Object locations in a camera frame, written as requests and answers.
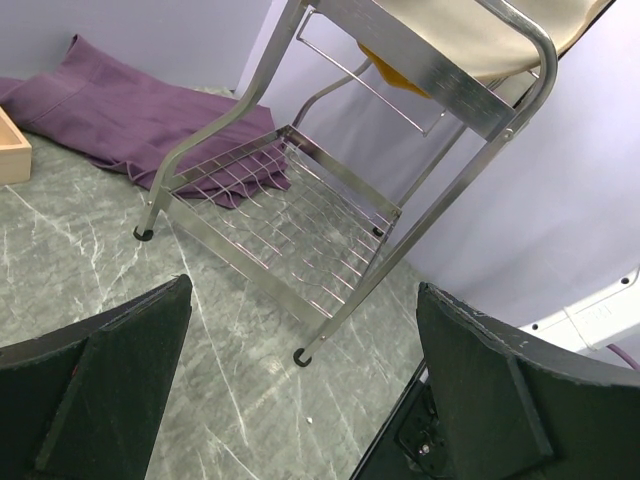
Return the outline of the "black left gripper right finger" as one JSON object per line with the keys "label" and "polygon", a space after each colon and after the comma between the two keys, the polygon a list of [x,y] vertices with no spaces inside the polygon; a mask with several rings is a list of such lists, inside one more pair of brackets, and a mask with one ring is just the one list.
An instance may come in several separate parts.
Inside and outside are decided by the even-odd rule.
{"label": "black left gripper right finger", "polygon": [[636,479],[639,374],[419,287],[417,324],[457,479]]}

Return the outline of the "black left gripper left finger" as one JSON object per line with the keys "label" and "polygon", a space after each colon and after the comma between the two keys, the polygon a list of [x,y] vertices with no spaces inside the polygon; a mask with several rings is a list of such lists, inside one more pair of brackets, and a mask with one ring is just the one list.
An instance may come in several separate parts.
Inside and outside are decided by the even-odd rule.
{"label": "black left gripper left finger", "polygon": [[2,478],[144,478],[192,288],[179,275],[108,311],[2,347]]}

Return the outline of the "steel dish rack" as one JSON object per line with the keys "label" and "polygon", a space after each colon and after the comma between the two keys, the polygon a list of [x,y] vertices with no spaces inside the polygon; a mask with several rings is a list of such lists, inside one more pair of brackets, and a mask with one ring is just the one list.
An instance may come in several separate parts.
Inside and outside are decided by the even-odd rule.
{"label": "steel dish rack", "polygon": [[[476,1],[533,43],[540,64],[511,76],[481,81],[462,70],[383,1],[288,1],[275,24],[253,77],[236,105],[189,136],[162,161],[134,236],[148,241],[156,219],[170,220],[253,282],[298,320],[312,326],[310,342],[294,352],[305,367],[418,240],[453,204],[547,100],[558,70],[553,41],[511,1]],[[343,162],[304,134],[298,123],[229,151],[232,161],[274,147],[287,163],[286,190],[263,189],[235,208],[211,198],[179,196],[180,188],[213,173],[177,172],[182,157],[240,120],[257,106],[289,45],[302,41],[309,21],[329,21],[368,49],[458,122],[482,146],[427,211],[394,246],[387,241],[402,206],[386,198]]]}

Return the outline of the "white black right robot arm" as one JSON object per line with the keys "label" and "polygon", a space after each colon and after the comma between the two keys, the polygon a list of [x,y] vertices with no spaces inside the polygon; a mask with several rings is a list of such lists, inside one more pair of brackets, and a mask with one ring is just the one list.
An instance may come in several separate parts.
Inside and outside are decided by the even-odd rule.
{"label": "white black right robot arm", "polygon": [[639,267],[590,296],[520,330],[588,355],[639,333]]}

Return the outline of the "wooden compartment tray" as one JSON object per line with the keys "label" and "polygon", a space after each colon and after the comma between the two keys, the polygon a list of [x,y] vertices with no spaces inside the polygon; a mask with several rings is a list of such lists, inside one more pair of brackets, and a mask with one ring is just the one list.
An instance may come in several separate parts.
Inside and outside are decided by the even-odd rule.
{"label": "wooden compartment tray", "polygon": [[0,184],[27,182],[31,177],[32,146],[4,109],[0,117]]}

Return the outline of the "purple cloth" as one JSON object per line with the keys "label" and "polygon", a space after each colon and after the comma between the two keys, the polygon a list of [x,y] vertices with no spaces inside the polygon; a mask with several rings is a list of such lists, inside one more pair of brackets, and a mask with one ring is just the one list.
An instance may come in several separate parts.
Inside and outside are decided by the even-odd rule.
{"label": "purple cloth", "polygon": [[[1,80],[1,106],[18,127],[86,155],[96,167],[124,174],[145,189],[165,156],[219,119],[236,100],[173,86],[136,70],[73,37],[51,72]],[[239,206],[263,189],[286,190],[287,163],[276,148],[232,161],[228,153],[274,131],[269,109],[258,106],[187,152],[177,172],[213,168],[179,189],[183,198],[211,198]]]}

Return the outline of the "cream divided plate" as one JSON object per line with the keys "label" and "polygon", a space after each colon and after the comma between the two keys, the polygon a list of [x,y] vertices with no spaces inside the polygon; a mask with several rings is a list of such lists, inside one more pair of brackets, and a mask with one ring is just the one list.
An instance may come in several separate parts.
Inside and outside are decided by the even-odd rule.
{"label": "cream divided plate", "polygon": [[[609,2],[513,0],[510,4],[549,34],[556,52],[562,53]],[[383,1],[381,5],[478,80],[511,76],[540,64],[532,42],[476,1]]]}

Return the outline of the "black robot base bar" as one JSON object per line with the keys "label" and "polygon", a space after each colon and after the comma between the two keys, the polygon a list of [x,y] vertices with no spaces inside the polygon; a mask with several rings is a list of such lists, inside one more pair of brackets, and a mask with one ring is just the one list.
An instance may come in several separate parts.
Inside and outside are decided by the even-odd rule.
{"label": "black robot base bar", "polygon": [[444,429],[425,362],[420,362],[365,454],[353,479],[451,479]]}

